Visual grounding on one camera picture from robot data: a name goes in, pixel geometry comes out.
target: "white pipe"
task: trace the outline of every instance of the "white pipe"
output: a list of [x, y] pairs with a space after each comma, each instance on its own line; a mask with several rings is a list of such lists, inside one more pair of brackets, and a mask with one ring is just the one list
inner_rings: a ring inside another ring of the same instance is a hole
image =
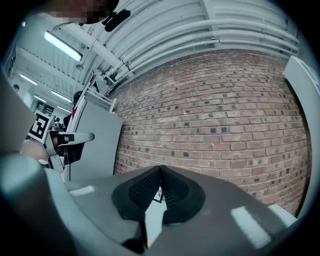
[[202, 41], [202, 42], [195, 42], [195, 43], [191, 43], [191, 44], [188, 44], [188, 45], [184, 45], [184, 46], [181, 46], [181, 47], [178, 47], [178, 48], [175, 48], [175, 49], [172, 49], [172, 50], [169, 50], [169, 51], [166, 51], [162, 54], [159, 54], [155, 57], [152, 57], [150, 59], [148, 59], [146, 62], [136, 66], [134, 69], [130, 70], [128, 73], [125, 73], [125, 72], [121, 72], [120, 74], [118, 74], [116, 77], [115, 77], [115, 80], [119, 80], [120, 78], [122, 77], [126, 77], [130, 72], [134, 72], [136, 71], [137, 69], [143, 67], [144, 65], [147, 65], [163, 56], [166, 56], [166, 55], [169, 55], [169, 54], [172, 54], [172, 53], [175, 53], [175, 52], [178, 52], [180, 50], [183, 50], [183, 49], [187, 49], [187, 48], [190, 48], [190, 47], [195, 47], [195, 46], [201, 46], [201, 45], [208, 45], [208, 44], [216, 44], [216, 43], [219, 43], [219, 40], [208, 40], [208, 41]]
[[170, 29], [170, 30], [162, 33], [162, 34], [159, 34], [159, 35], [153, 37], [152, 39], [150, 39], [149, 41], [146, 41], [145, 43], [141, 44], [139, 47], [137, 47], [131, 53], [129, 53], [123, 59], [123, 62], [127, 63], [130, 59], [135, 57], [140, 52], [146, 51], [150, 45], [158, 42], [159, 40], [162, 40], [164, 38], [168, 38], [168, 37], [170, 37], [170, 36], [172, 36], [172, 35], [174, 35], [176, 33], [182, 32], [182, 31], [186, 31], [186, 30], [189, 30], [189, 29], [195, 29], [195, 28], [199, 28], [199, 27], [211, 26], [211, 25], [242, 25], [242, 26], [259, 28], [259, 29], [262, 29], [262, 30], [271, 29], [273, 32], [276, 32], [276, 33], [282, 35], [283, 37], [286, 37], [286, 38], [292, 40], [292, 36], [289, 33], [285, 32], [285, 31], [282, 31], [282, 30], [280, 30], [278, 28], [274, 28], [274, 27], [271, 27], [269, 25], [265, 25], [265, 24], [260, 23], [260, 22], [247, 21], [247, 20], [241, 20], [241, 19], [233, 19], [233, 18], [202, 20], [202, 21], [196, 21], [196, 22], [193, 22], [193, 23], [189, 23], [189, 24], [185, 24], [185, 25], [182, 25], [182, 26], [175, 27], [173, 29]]
[[283, 41], [281, 39], [278, 39], [276, 37], [270, 36], [270, 35], [265, 35], [263, 33], [259, 33], [259, 32], [254, 32], [254, 31], [243, 31], [243, 30], [231, 30], [231, 29], [226, 29], [226, 30], [218, 30], [218, 31], [210, 31], [210, 32], [205, 32], [205, 33], [199, 33], [199, 34], [192, 34], [192, 35], [187, 35], [184, 37], [181, 37], [179, 39], [176, 40], [172, 40], [166, 44], [161, 45], [158, 48], [155, 48], [149, 52], [147, 52], [146, 54], [144, 54], [141, 58], [137, 59], [136, 61], [134, 61], [130, 66], [129, 69], [132, 70], [134, 69], [136, 66], [138, 66], [139, 64], [143, 63], [144, 61], [148, 60], [150, 57], [155, 56], [156, 54], [159, 54], [169, 48], [172, 48], [174, 46], [178, 46], [181, 45], [183, 43], [195, 40], [195, 39], [201, 39], [201, 38], [206, 38], [206, 37], [220, 37], [220, 36], [239, 36], [239, 37], [255, 37], [255, 38], [259, 38], [259, 39], [266, 39], [284, 46], [287, 46], [291, 49], [293, 49], [294, 51], [297, 51], [298, 48], [295, 47], [293, 44], [290, 44], [286, 41]]
[[141, 67], [143, 67], [143, 66], [145, 66], [145, 65], [147, 65], [147, 64], [149, 64], [149, 63], [151, 63], [151, 62], [153, 62], [153, 61], [155, 61], [157, 59], [160, 59], [160, 58], [162, 58], [162, 57], [164, 57], [166, 55], [178, 52], [178, 51], [183, 50], [183, 49], [195, 47], [195, 46], [207, 45], [207, 44], [216, 44], [216, 43], [239, 43], [239, 44], [265, 46], [265, 47], [269, 47], [269, 48], [273, 48], [273, 49], [276, 49], [276, 50], [280, 50], [280, 51], [286, 52], [286, 53], [288, 53], [290, 55], [293, 54], [292, 52], [290, 52], [290, 51], [288, 51], [286, 49], [283, 49], [281, 47], [278, 47], [278, 46], [270, 45], [270, 44], [263, 43], [263, 42], [255, 42], [255, 41], [248, 41], [248, 40], [241, 40], [241, 39], [220, 39], [220, 40], [208, 40], [208, 41], [196, 42], [196, 43], [191, 43], [191, 44], [188, 44], [188, 45], [184, 45], [184, 46], [169, 50], [167, 52], [164, 52], [162, 54], [159, 54], [157, 56], [154, 56], [154, 57], [150, 58], [149, 60], [143, 62], [142, 64], [136, 66], [135, 68], [133, 68], [132, 70], [130, 70], [127, 73], [121, 72], [120, 74], [118, 74], [115, 77], [115, 80], [117, 81], [115, 85], [117, 85], [120, 82], [121, 78], [126, 77], [130, 72], [134, 72], [137, 69], [140, 69]]
[[163, 51], [170, 49], [172, 47], [176, 47], [179, 45], [182, 45], [184, 43], [196, 40], [196, 39], [201, 39], [201, 38], [209, 38], [209, 37], [213, 37], [214, 33], [212, 31], [210, 32], [204, 32], [204, 33], [198, 33], [198, 34], [190, 34], [187, 36], [183, 36], [181, 38], [172, 40], [168, 43], [165, 43], [163, 45], [161, 45], [160, 47], [157, 47], [151, 51], [148, 51], [146, 54], [144, 54], [141, 58], [137, 59], [136, 61], [134, 61], [130, 66], [129, 69], [132, 70], [134, 69], [136, 66], [138, 66], [139, 64], [141, 64], [142, 62], [146, 61], [147, 59], [149, 59], [152, 56], [155, 56], [156, 54], [162, 53]]
[[264, 47], [269, 47], [272, 49], [276, 49], [282, 52], [285, 52], [289, 55], [294, 55], [291, 51], [283, 49], [281, 47], [278, 46], [274, 46], [268, 43], [264, 43], [264, 42], [255, 42], [255, 41], [247, 41], [247, 40], [241, 40], [241, 39], [220, 39], [220, 43], [236, 43], [236, 44], [248, 44], [248, 45], [256, 45], [256, 46], [264, 46]]
[[239, 36], [239, 37], [254, 37], [254, 38], [260, 38], [260, 39], [266, 39], [272, 42], [275, 42], [277, 44], [289, 47], [290, 49], [294, 50], [295, 52], [298, 51], [298, 47], [293, 45], [292, 43], [289, 43], [287, 41], [284, 41], [282, 39], [279, 39], [277, 37], [267, 35], [264, 33], [254, 32], [254, 31], [243, 31], [243, 30], [232, 30], [232, 29], [226, 29], [226, 30], [219, 30], [217, 32], [213, 32], [214, 35], [219, 36]]

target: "fluorescent ceiling light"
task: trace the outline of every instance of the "fluorescent ceiling light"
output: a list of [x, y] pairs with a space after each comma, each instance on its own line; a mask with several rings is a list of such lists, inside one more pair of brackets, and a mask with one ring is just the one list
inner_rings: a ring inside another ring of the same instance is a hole
[[29, 81], [30, 83], [32, 83], [32, 84], [34, 84], [34, 85], [36, 85], [36, 86], [38, 85], [35, 81], [31, 80], [30, 78], [26, 77], [25, 75], [20, 74], [20, 76], [21, 76], [23, 79]]
[[65, 52], [70, 57], [74, 58], [77, 62], [81, 61], [83, 55], [80, 52], [72, 48], [70, 45], [62, 41], [60, 38], [56, 37], [51, 32], [45, 32], [44, 38], [54, 46], [58, 47], [61, 51]]
[[64, 99], [65, 101], [72, 103], [72, 100], [71, 100], [71, 99], [68, 99], [68, 98], [66, 98], [66, 97], [62, 96], [61, 94], [59, 94], [59, 93], [55, 92], [54, 90], [52, 90], [51, 92], [52, 92], [54, 95], [56, 95], [56, 96], [58, 96], [58, 97], [60, 97], [60, 98]]
[[71, 112], [70, 112], [70, 111], [68, 111], [68, 110], [66, 110], [66, 109], [64, 109], [64, 108], [62, 108], [62, 107], [60, 107], [60, 106], [57, 106], [57, 107], [58, 107], [58, 109], [61, 109], [61, 110], [65, 111], [65, 112], [68, 112], [68, 113], [70, 113], [70, 114], [71, 114]]
[[44, 99], [42, 99], [42, 98], [40, 98], [40, 97], [38, 97], [38, 96], [36, 96], [36, 95], [33, 95], [36, 99], [38, 99], [39, 101], [42, 101], [42, 102], [44, 102], [44, 103], [47, 103]]

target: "white ceiling beam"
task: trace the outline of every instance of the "white ceiling beam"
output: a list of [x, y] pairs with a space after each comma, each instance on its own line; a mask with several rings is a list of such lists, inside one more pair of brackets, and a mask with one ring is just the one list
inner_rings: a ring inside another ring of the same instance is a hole
[[[50, 15], [46, 15], [45, 18], [55, 25], [63, 24], [65, 22], [65, 20], [63, 20], [62, 18], [52, 17]], [[93, 52], [102, 57], [111, 66], [122, 66], [122, 68], [120, 68], [121, 71], [130, 71], [127, 66], [123, 65], [123, 62], [117, 56], [115, 56], [111, 51], [109, 51], [96, 38], [84, 31], [78, 24], [71, 23], [68, 25], [63, 25], [61, 26], [61, 29], [65, 30], [67, 33], [78, 39], [87, 47], [90, 47]]]
[[26, 58], [28, 61], [32, 62], [33, 64], [39, 66], [40, 68], [42, 68], [42, 69], [44, 69], [46, 71], [48, 71], [53, 76], [56, 76], [57, 78], [60, 78], [61, 80], [63, 80], [64, 82], [66, 82], [67, 84], [72, 86], [73, 88], [75, 88], [77, 85], [81, 85], [81, 83], [77, 83], [77, 81], [74, 80], [73, 78], [71, 78], [70, 76], [60, 72], [59, 70], [57, 70], [56, 68], [54, 68], [50, 64], [44, 62], [43, 60], [41, 60], [38, 57], [34, 56], [32, 53], [26, 51], [25, 49], [19, 47], [18, 48], [18, 52], [24, 58]]

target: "brick wall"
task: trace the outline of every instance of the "brick wall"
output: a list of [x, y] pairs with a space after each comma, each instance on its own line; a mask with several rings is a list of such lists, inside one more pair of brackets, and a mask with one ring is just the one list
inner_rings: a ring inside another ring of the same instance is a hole
[[240, 186], [296, 213], [311, 150], [284, 60], [215, 51], [157, 67], [116, 90], [124, 120], [114, 173], [168, 164]]

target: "gray plastic surface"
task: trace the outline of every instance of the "gray plastic surface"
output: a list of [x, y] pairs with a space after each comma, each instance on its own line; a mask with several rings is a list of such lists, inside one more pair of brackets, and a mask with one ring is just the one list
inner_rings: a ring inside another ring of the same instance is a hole
[[101, 179], [114, 172], [116, 151], [123, 120], [88, 101], [79, 117], [77, 133], [93, 133], [81, 159], [70, 165], [70, 181]]
[[58, 173], [50, 169], [46, 169], [45, 172], [53, 202], [74, 240], [78, 255], [137, 255], [108, 237], [100, 227], [94, 225], [92, 219], [87, 218], [70, 196]]
[[94, 192], [73, 196], [74, 202], [82, 210], [92, 223], [107, 236], [118, 243], [132, 239], [140, 230], [139, 223], [132, 220], [124, 220], [115, 208], [111, 194], [121, 183], [145, 172], [149, 167], [115, 175], [99, 180], [88, 180], [79, 182], [66, 182], [69, 191], [78, 190], [91, 186]]
[[271, 210], [235, 185], [222, 179], [168, 167], [197, 182], [205, 191], [205, 202], [197, 215], [189, 221], [164, 225], [159, 237], [145, 252], [146, 256], [246, 256], [253, 253], [254, 247], [231, 215], [232, 209], [242, 206], [246, 207], [271, 237], [277, 237], [286, 229]]

